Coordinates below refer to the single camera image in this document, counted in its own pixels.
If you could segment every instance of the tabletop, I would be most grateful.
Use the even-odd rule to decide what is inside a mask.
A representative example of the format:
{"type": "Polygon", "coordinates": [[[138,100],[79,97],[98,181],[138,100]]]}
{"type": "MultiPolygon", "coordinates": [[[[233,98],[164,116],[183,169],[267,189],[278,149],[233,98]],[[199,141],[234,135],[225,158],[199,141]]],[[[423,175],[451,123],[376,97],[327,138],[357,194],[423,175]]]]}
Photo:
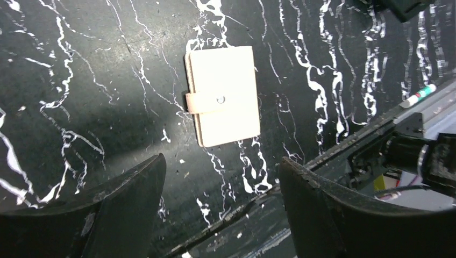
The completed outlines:
{"type": "Polygon", "coordinates": [[[456,67],[455,4],[401,24],[365,0],[0,2],[0,211],[43,207],[163,153],[168,253],[456,67]],[[252,46],[258,137],[200,148],[183,57],[252,46]]]}

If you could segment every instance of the white marble vein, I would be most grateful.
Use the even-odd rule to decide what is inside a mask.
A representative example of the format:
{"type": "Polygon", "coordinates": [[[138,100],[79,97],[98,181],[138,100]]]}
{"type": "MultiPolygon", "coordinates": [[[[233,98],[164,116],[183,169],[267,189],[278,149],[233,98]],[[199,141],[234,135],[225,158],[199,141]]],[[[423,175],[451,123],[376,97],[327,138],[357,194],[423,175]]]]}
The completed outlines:
{"type": "Polygon", "coordinates": [[[95,50],[95,53],[98,53],[98,51],[109,51],[109,50],[111,50],[111,48],[112,48],[112,47],[108,47],[108,48],[97,48],[97,49],[95,50]]]}
{"type": "Polygon", "coordinates": [[[52,187],[52,194],[47,196],[47,198],[44,198],[44,199],[47,199],[47,200],[51,200],[52,198],[55,198],[55,199],[58,199],[60,197],[60,191],[62,190],[62,188],[65,186],[65,183],[66,183],[66,180],[67,180],[67,173],[70,171],[72,172],[72,177],[74,179],[76,179],[76,175],[77,176],[77,179],[76,179],[76,190],[75,190],[75,194],[78,194],[81,189],[84,187],[85,185],[85,177],[88,173],[88,164],[87,162],[85,161],[85,159],[81,156],[81,154],[72,146],[72,143],[75,142],[76,140],[80,140],[82,141],[83,143],[85,143],[87,146],[91,147],[94,151],[96,151],[101,157],[102,157],[102,160],[101,160],[101,164],[103,165],[103,168],[104,170],[106,170],[106,165],[104,163],[104,159],[105,159],[105,150],[103,148],[103,145],[102,143],[100,142],[99,138],[97,136],[95,136],[92,132],[88,131],[88,133],[93,137],[93,139],[95,139],[96,141],[96,144],[92,143],[92,141],[90,141],[89,139],[87,139],[86,137],[72,131],[72,130],[67,130],[63,127],[61,127],[56,121],[54,118],[50,117],[46,112],[46,105],[48,105],[49,103],[46,103],[44,101],[40,101],[40,104],[42,105],[41,108],[40,108],[40,113],[46,118],[48,119],[52,125],[54,125],[54,127],[56,129],[59,130],[61,136],[62,136],[62,148],[60,149],[60,154],[62,156],[62,159],[63,159],[63,166],[64,166],[64,171],[63,171],[63,174],[62,174],[62,178],[60,180],[59,183],[57,183],[55,186],[52,187]],[[67,151],[70,151],[72,150],[72,153],[74,153],[76,155],[76,157],[78,157],[78,159],[81,161],[81,163],[83,164],[84,168],[82,171],[77,171],[73,168],[73,165],[68,161],[67,159],[67,151]]]}
{"type": "Polygon", "coordinates": [[[176,94],[173,94],[173,100],[170,101],[168,98],[166,98],[165,96],[163,96],[161,93],[159,93],[154,86],[152,86],[151,82],[149,81],[149,79],[147,78],[146,76],[146,73],[144,71],[144,68],[145,68],[145,65],[144,65],[144,59],[143,59],[143,55],[141,54],[144,50],[143,49],[140,49],[138,51],[136,51],[134,48],[131,48],[131,50],[136,54],[136,56],[139,58],[140,60],[140,63],[141,63],[141,67],[139,68],[139,75],[140,75],[140,79],[141,80],[144,80],[147,85],[149,85],[149,87],[153,90],[153,92],[158,96],[160,97],[161,99],[163,99],[165,102],[167,102],[168,104],[171,104],[173,106],[176,106],[179,111],[176,112],[176,115],[180,118],[182,118],[183,120],[184,119],[190,119],[187,115],[183,115],[184,114],[184,109],[183,107],[177,102],[177,98],[176,98],[176,94]]]}
{"type": "Polygon", "coordinates": [[[161,138],[161,141],[167,141],[169,144],[171,143],[171,139],[168,137],[166,134],[166,130],[163,128],[163,138],[161,138]]]}
{"type": "Polygon", "coordinates": [[[101,84],[101,83],[97,82],[97,78],[96,78],[95,72],[92,69],[92,66],[90,65],[89,61],[87,61],[87,59],[84,58],[78,51],[76,51],[74,49],[72,49],[72,51],[74,53],[76,53],[79,56],[79,58],[81,58],[82,61],[84,61],[84,63],[86,63],[87,67],[89,68],[90,73],[92,74],[93,83],[95,85],[97,85],[98,87],[100,87],[102,92],[109,98],[109,102],[108,103],[111,104],[111,105],[114,104],[113,103],[114,97],[109,93],[108,87],[106,87],[104,84],[101,84]]]}
{"type": "Polygon", "coordinates": [[[203,215],[204,221],[208,224],[208,227],[211,227],[211,222],[208,220],[208,215],[209,212],[211,212],[211,209],[209,208],[209,204],[207,203],[202,203],[199,198],[196,198],[196,204],[199,206],[199,210],[201,211],[201,214],[203,215]]]}
{"type": "Polygon", "coordinates": [[[410,22],[404,24],[404,33],[407,35],[407,43],[409,46],[409,53],[407,56],[407,63],[404,64],[405,66],[405,74],[404,74],[404,81],[401,82],[401,93],[402,93],[402,100],[406,100],[410,97],[411,87],[412,87],[412,78],[410,75],[411,69],[411,61],[413,56],[414,45],[411,40],[412,35],[412,28],[410,26],[410,22]]]}
{"type": "Polygon", "coordinates": [[[35,49],[38,50],[41,54],[44,54],[44,48],[43,48],[43,45],[44,43],[41,42],[34,33],[30,32],[27,27],[25,27],[24,25],[24,18],[25,18],[25,15],[24,13],[21,12],[21,20],[18,22],[16,21],[11,15],[8,15],[6,14],[7,17],[10,18],[11,22],[13,22],[14,25],[18,26],[19,28],[21,28],[21,30],[14,30],[14,31],[9,31],[9,33],[21,33],[21,34],[26,34],[28,35],[29,37],[31,37],[34,41],[34,46],[35,46],[35,49]]]}
{"type": "MultiPolygon", "coordinates": [[[[5,120],[6,120],[6,112],[0,108],[0,129],[3,127],[5,120]]],[[[27,172],[25,172],[22,167],[20,166],[19,160],[17,158],[16,152],[14,150],[14,146],[11,143],[10,139],[3,134],[0,131],[0,138],[2,139],[3,143],[5,146],[8,148],[7,154],[6,154],[6,161],[8,164],[8,167],[20,175],[22,179],[24,180],[24,183],[28,185],[27,189],[20,189],[12,184],[10,184],[7,180],[0,178],[0,186],[5,189],[6,191],[10,192],[11,194],[15,195],[16,198],[16,204],[21,205],[21,204],[26,204],[28,207],[34,207],[34,208],[39,208],[38,204],[39,203],[48,203],[51,199],[52,196],[54,195],[55,188],[52,187],[49,193],[44,197],[40,198],[38,195],[33,190],[33,183],[29,180],[27,172]],[[30,194],[35,197],[37,202],[35,203],[34,201],[27,199],[26,195],[30,194]]]]}
{"type": "Polygon", "coordinates": [[[296,133],[297,133],[297,128],[296,128],[296,122],[295,118],[293,116],[293,113],[291,112],[290,108],[290,101],[288,100],[288,97],[286,97],[285,94],[275,94],[276,96],[276,106],[277,106],[277,117],[279,118],[279,123],[285,128],[285,131],[287,132],[287,137],[290,138],[290,136],[293,136],[294,142],[298,145],[299,150],[301,151],[301,155],[297,153],[290,153],[288,151],[286,144],[283,142],[283,148],[287,152],[287,155],[290,159],[296,161],[297,163],[304,164],[305,162],[305,155],[304,151],[302,150],[302,147],[298,140],[296,139],[296,133]],[[283,120],[291,120],[293,121],[293,127],[288,129],[285,124],[283,124],[282,121],[282,116],[286,115],[286,117],[283,117],[283,120]]]}
{"type": "Polygon", "coordinates": [[[57,6],[55,5],[55,2],[52,1],[53,3],[53,6],[50,6],[48,4],[46,4],[43,0],[37,0],[43,7],[45,8],[48,8],[49,10],[53,11],[58,17],[60,17],[60,19],[63,21],[63,23],[65,24],[65,26],[67,27],[67,29],[69,29],[71,32],[73,33],[76,33],[76,34],[79,34],[83,37],[86,37],[86,38],[92,38],[92,39],[96,39],[95,36],[90,36],[90,35],[87,35],[87,34],[84,34],[82,32],[78,32],[76,31],[75,29],[73,29],[70,24],[66,21],[66,17],[63,16],[59,11],[57,11],[57,6]]]}
{"type": "MultiPolygon", "coordinates": [[[[205,3],[203,3],[203,1],[201,1],[201,0],[189,0],[189,1],[195,6],[195,8],[197,8],[199,10],[199,19],[198,19],[197,25],[195,25],[195,27],[193,28],[193,30],[196,32],[196,38],[188,40],[187,45],[186,45],[186,51],[190,52],[190,51],[194,51],[194,50],[205,49],[207,47],[231,47],[231,45],[227,41],[226,33],[228,31],[228,28],[226,27],[225,22],[226,22],[227,18],[230,18],[230,19],[233,19],[233,18],[227,17],[222,12],[222,1],[221,0],[209,0],[209,1],[204,1],[205,3]],[[209,13],[213,14],[216,17],[216,19],[209,20],[208,19],[209,13]],[[212,33],[212,27],[208,26],[211,24],[215,25],[215,27],[216,27],[216,29],[214,30],[214,33],[212,33]]],[[[265,19],[264,19],[264,22],[265,22],[265,30],[263,32],[262,38],[264,38],[264,35],[266,35],[266,32],[267,32],[267,24],[266,24],[265,19]]],[[[254,186],[251,186],[245,177],[245,169],[251,168],[251,172],[255,175],[255,177],[257,174],[250,162],[250,159],[246,156],[246,154],[244,152],[242,142],[238,146],[240,148],[239,157],[244,164],[244,168],[243,168],[243,170],[244,170],[244,172],[243,172],[244,190],[249,194],[253,193],[253,192],[255,192],[257,194],[261,194],[261,193],[267,191],[268,189],[270,189],[272,186],[267,182],[268,172],[266,170],[266,167],[267,167],[266,160],[262,156],[262,152],[261,152],[261,148],[260,148],[261,143],[259,142],[258,138],[253,139],[252,147],[254,145],[258,145],[258,158],[262,161],[262,164],[263,164],[260,169],[260,172],[258,174],[261,177],[260,183],[254,185],[254,186]]],[[[207,150],[205,150],[204,152],[206,152],[206,154],[208,154],[211,157],[211,162],[213,164],[214,171],[217,172],[222,179],[222,184],[220,186],[220,191],[222,194],[222,210],[218,213],[219,219],[222,220],[231,211],[231,207],[230,206],[227,207],[226,193],[228,193],[228,196],[231,197],[231,199],[233,199],[234,201],[236,201],[236,196],[234,194],[234,191],[232,190],[231,184],[229,182],[225,181],[225,177],[224,177],[225,169],[224,169],[224,165],[222,164],[221,160],[214,154],[208,152],[207,150]]],[[[207,209],[202,209],[203,215],[205,215],[206,212],[207,212],[207,214],[209,214],[207,209]]]]}
{"type": "Polygon", "coordinates": [[[277,72],[274,68],[273,62],[272,62],[272,48],[270,46],[270,43],[268,43],[268,47],[269,47],[269,64],[271,65],[272,71],[274,72],[275,77],[279,81],[279,84],[282,84],[282,81],[280,80],[279,75],[277,74],[277,72]]]}
{"type": "Polygon", "coordinates": [[[439,11],[440,0],[436,0],[434,4],[429,6],[429,13],[431,14],[431,40],[434,45],[434,51],[436,53],[436,62],[437,62],[437,71],[439,77],[443,76],[444,70],[448,67],[448,62],[445,59],[445,53],[441,45],[441,35],[440,35],[440,20],[437,16],[439,11]]]}
{"type": "Polygon", "coordinates": [[[386,33],[384,21],[377,19],[372,5],[369,6],[368,13],[372,19],[372,27],[363,31],[367,57],[361,84],[361,95],[364,99],[367,119],[365,122],[361,122],[360,124],[368,124],[371,119],[377,115],[377,100],[374,96],[374,90],[376,89],[376,84],[381,82],[381,78],[379,77],[380,49],[377,41],[379,38],[383,38],[386,33]]]}
{"type": "Polygon", "coordinates": [[[419,68],[421,70],[421,76],[423,78],[422,87],[430,84],[430,77],[432,76],[432,64],[428,56],[428,32],[426,31],[426,16],[425,11],[421,11],[418,14],[418,34],[419,40],[416,47],[416,55],[419,59],[419,68]]]}
{"type": "Polygon", "coordinates": [[[134,20],[137,24],[141,25],[141,27],[143,27],[143,32],[149,37],[149,44],[153,45],[153,46],[156,46],[156,44],[152,43],[152,41],[154,40],[154,34],[152,33],[152,31],[142,22],[139,21],[139,18],[138,18],[138,12],[136,11],[136,8],[134,7],[133,5],[133,1],[130,0],[130,4],[131,4],[131,8],[133,9],[133,12],[134,12],[134,20]]]}
{"type": "Polygon", "coordinates": [[[63,31],[63,27],[61,24],[62,20],[59,16],[56,17],[56,22],[57,22],[57,26],[58,26],[59,32],[60,32],[60,37],[57,39],[57,43],[58,43],[59,47],[62,49],[62,51],[68,56],[68,58],[63,61],[63,65],[65,66],[65,68],[67,68],[69,75],[65,80],[63,80],[61,82],[64,86],[64,91],[63,91],[63,95],[60,97],[60,99],[49,102],[49,103],[45,103],[44,101],[42,101],[42,102],[44,102],[44,104],[41,107],[40,111],[43,111],[43,109],[56,109],[56,108],[59,108],[63,104],[63,102],[65,101],[65,99],[68,97],[68,95],[70,93],[69,84],[71,82],[71,79],[74,76],[73,70],[69,66],[69,64],[73,62],[73,54],[70,54],[70,52],[69,52],[69,50],[71,49],[71,45],[67,41],[65,41],[65,46],[63,46],[62,41],[65,38],[65,33],[63,31]]]}
{"type": "Polygon", "coordinates": [[[257,172],[255,171],[255,168],[253,168],[250,159],[247,157],[247,155],[245,155],[245,151],[244,151],[245,147],[243,146],[243,143],[244,143],[244,141],[242,141],[242,140],[237,141],[238,147],[240,149],[239,159],[241,159],[241,161],[244,164],[244,166],[243,166],[243,174],[242,174],[243,184],[244,184],[244,191],[246,193],[252,194],[253,193],[253,187],[249,184],[249,182],[247,180],[246,172],[249,169],[251,171],[251,174],[252,174],[253,178],[256,177],[257,172]]]}
{"type": "Polygon", "coordinates": [[[261,39],[264,41],[266,33],[268,32],[268,23],[266,22],[266,17],[265,17],[265,6],[263,5],[262,0],[258,0],[258,2],[261,5],[261,17],[263,18],[263,23],[265,24],[265,29],[263,31],[263,34],[261,35],[261,39]]]}
{"type": "MultiPolygon", "coordinates": [[[[332,81],[332,99],[334,102],[334,105],[336,106],[336,113],[337,113],[337,123],[336,123],[336,143],[340,143],[340,136],[342,135],[343,137],[347,137],[349,134],[349,128],[348,128],[348,121],[345,116],[345,110],[344,110],[344,102],[342,100],[342,93],[344,89],[344,81],[343,81],[343,74],[337,69],[337,58],[336,58],[336,49],[333,44],[333,38],[334,36],[328,31],[325,25],[325,17],[330,17],[332,19],[333,13],[332,9],[329,7],[331,4],[331,0],[324,0],[323,5],[320,8],[320,15],[319,15],[319,27],[320,27],[320,37],[323,42],[328,44],[329,47],[329,56],[331,57],[332,60],[332,65],[331,65],[331,70],[334,76],[334,79],[332,81]]],[[[337,15],[340,16],[342,19],[342,14],[341,14],[341,8],[344,3],[342,2],[340,5],[337,6],[336,11],[337,15]]],[[[341,33],[339,33],[339,51],[341,55],[344,56],[346,59],[347,64],[350,64],[344,55],[344,52],[342,51],[342,46],[341,46],[341,33]]]]}
{"type": "Polygon", "coordinates": [[[38,64],[38,65],[40,65],[40,66],[44,66],[44,67],[46,67],[46,68],[50,68],[50,67],[51,67],[50,64],[42,63],[42,62],[37,61],[37,60],[32,59],[32,58],[24,58],[24,59],[27,60],[28,62],[36,63],[36,64],[38,64]]]}
{"type": "Polygon", "coordinates": [[[6,0],[6,2],[8,3],[11,9],[15,10],[16,12],[22,13],[22,11],[20,10],[20,4],[18,2],[16,2],[15,0],[6,0]]]}
{"type": "Polygon", "coordinates": [[[146,88],[144,87],[144,83],[143,81],[141,80],[141,77],[139,77],[138,73],[135,71],[135,69],[133,68],[133,66],[131,67],[131,70],[133,71],[134,75],[136,76],[136,78],[138,78],[139,82],[141,83],[141,86],[142,86],[142,92],[143,92],[143,98],[142,98],[142,104],[144,105],[144,110],[146,111],[146,114],[149,116],[149,109],[147,108],[147,105],[146,105],[146,88]]]}
{"type": "Polygon", "coordinates": [[[309,88],[317,93],[317,98],[315,100],[315,112],[319,114],[319,118],[317,119],[317,144],[319,153],[323,153],[323,131],[324,126],[328,122],[328,110],[327,110],[327,98],[326,98],[326,90],[323,88],[321,84],[316,81],[312,81],[312,77],[310,75],[312,70],[315,70],[318,75],[322,75],[323,71],[316,66],[313,66],[308,58],[308,50],[305,45],[304,35],[301,30],[301,9],[296,4],[295,0],[289,0],[291,7],[296,11],[296,32],[297,32],[297,39],[292,39],[291,36],[287,33],[287,29],[285,27],[285,15],[283,13],[282,7],[282,0],[279,0],[279,14],[280,14],[280,22],[282,25],[283,34],[288,38],[289,42],[295,48],[295,57],[298,64],[304,68],[306,68],[306,79],[307,85],[309,88]]]}
{"type": "Polygon", "coordinates": [[[55,51],[54,51],[54,50],[51,50],[51,52],[49,53],[48,56],[49,56],[50,58],[52,58],[52,59],[55,59],[55,58],[56,58],[56,57],[55,57],[55,51]]]}
{"type": "Polygon", "coordinates": [[[181,89],[183,89],[183,85],[181,83],[181,80],[179,79],[179,76],[177,75],[177,71],[176,71],[176,68],[174,68],[169,62],[168,60],[166,59],[166,56],[165,56],[165,53],[163,51],[163,45],[161,46],[161,56],[163,57],[165,63],[168,65],[169,69],[171,69],[174,73],[174,76],[175,78],[173,79],[173,92],[171,93],[172,97],[173,97],[173,104],[175,106],[177,106],[180,111],[176,112],[176,115],[180,118],[182,118],[182,124],[184,125],[184,127],[187,129],[187,126],[186,126],[186,121],[189,121],[189,120],[192,120],[191,119],[191,115],[189,115],[187,112],[185,112],[183,106],[181,104],[179,104],[179,102],[177,101],[177,95],[176,95],[176,80],[179,82],[179,84],[181,85],[181,89]]]}
{"type": "Polygon", "coordinates": [[[163,196],[160,197],[160,204],[157,214],[160,216],[160,219],[163,222],[166,222],[166,216],[169,215],[169,210],[166,209],[165,199],[163,198],[163,196]]]}
{"type": "Polygon", "coordinates": [[[116,16],[117,16],[117,23],[118,23],[119,30],[120,30],[120,32],[122,33],[120,36],[121,36],[122,38],[125,39],[125,35],[124,35],[125,33],[124,33],[124,31],[122,30],[122,21],[120,20],[120,16],[119,16],[119,13],[117,12],[116,7],[111,3],[110,0],[106,0],[106,4],[107,4],[108,6],[110,6],[110,7],[112,7],[112,9],[114,10],[114,13],[115,13],[116,16]]]}

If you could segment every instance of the wallet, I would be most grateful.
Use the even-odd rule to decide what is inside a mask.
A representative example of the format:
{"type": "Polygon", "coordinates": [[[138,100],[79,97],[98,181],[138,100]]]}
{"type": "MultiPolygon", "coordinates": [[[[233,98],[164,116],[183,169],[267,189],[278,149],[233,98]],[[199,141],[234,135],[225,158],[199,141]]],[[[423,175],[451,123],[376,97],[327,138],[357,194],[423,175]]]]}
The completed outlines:
{"type": "Polygon", "coordinates": [[[251,46],[205,49],[185,55],[190,93],[201,147],[260,134],[257,82],[251,46]]]}

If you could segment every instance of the marker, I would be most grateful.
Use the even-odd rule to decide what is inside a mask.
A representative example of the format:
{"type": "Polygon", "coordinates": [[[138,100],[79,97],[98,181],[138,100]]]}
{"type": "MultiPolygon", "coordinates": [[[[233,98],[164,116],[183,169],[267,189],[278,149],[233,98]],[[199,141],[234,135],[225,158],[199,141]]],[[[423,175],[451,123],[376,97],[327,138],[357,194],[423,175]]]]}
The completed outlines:
{"type": "Polygon", "coordinates": [[[408,109],[409,107],[421,101],[423,98],[429,96],[435,90],[437,90],[437,87],[434,84],[430,84],[429,86],[425,87],[424,89],[420,90],[419,92],[417,92],[416,94],[402,102],[400,106],[405,109],[408,109]]]}

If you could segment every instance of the cable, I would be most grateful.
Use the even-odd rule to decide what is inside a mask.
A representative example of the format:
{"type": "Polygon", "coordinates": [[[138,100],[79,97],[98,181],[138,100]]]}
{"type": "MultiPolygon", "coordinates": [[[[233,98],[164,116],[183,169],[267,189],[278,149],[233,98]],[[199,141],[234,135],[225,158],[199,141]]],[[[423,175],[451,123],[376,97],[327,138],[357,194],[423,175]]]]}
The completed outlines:
{"type": "Polygon", "coordinates": [[[431,190],[431,187],[429,187],[427,185],[407,185],[404,187],[396,187],[396,188],[379,191],[374,194],[374,197],[378,198],[378,195],[394,194],[395,192],[403,192],[403,191],[418,190],[418,189],[431,190]]]}
{"type": "Polygon", "coordinates": [[[394,175],[391,175],[391,174],[383,174],[383,176],[389,177],[389,178],[392,178],[392,179],[395,179],[395,180],[398,180],[398,181],[401,179],[399,176],[394,176],[394,175]]]}
{"type": "Polygon", "coordinates": [[[415,184],[416,181],[418,181],[418,179],[419,179],[419,176],[416,175],[416,176],[414,177],[414,179],[412,179],[412,181],[410,181],[410,183],[409,183],[408,185],[413,185],[413,184],[415,184]]]}

